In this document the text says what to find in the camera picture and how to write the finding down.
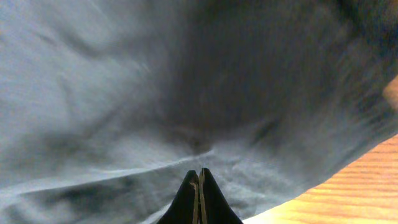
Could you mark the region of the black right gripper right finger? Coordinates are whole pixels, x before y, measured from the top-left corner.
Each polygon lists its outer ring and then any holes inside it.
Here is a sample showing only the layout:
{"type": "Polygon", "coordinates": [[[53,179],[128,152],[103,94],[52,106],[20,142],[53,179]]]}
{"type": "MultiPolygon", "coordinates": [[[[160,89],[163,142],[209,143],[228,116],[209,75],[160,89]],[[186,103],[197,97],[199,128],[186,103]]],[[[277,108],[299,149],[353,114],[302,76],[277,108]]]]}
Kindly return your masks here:
{"type": "Polygon", "coordinates": [[[243,224],[207,168],[202,168],[199,175],[199,201],[201,224],[243,224]]]}

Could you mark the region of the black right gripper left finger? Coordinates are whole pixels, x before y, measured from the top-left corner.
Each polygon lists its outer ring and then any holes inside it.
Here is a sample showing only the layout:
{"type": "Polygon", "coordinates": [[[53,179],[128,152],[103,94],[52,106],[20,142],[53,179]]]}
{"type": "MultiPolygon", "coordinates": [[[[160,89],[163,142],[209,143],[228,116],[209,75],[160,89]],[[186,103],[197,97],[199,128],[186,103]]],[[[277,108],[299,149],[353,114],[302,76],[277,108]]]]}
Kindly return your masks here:
{"type": "Polygon", "coordinates": [[[198,176],[194,170],[187,172],[169,209],[157,224],[199,224],[198,176]]]}

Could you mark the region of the navy blue shorts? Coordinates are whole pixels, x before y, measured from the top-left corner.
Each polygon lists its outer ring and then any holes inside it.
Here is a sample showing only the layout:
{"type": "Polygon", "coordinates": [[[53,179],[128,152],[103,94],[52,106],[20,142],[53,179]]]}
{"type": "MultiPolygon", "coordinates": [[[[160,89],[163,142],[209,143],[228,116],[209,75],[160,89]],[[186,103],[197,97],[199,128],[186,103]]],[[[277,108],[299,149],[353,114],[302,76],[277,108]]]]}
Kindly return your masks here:
{"type": "Polygon", "coordinates": [[[155,223],[208,167],[243,218],[397,132],[397,2],[1,2],[1,222],[155,223]]]}

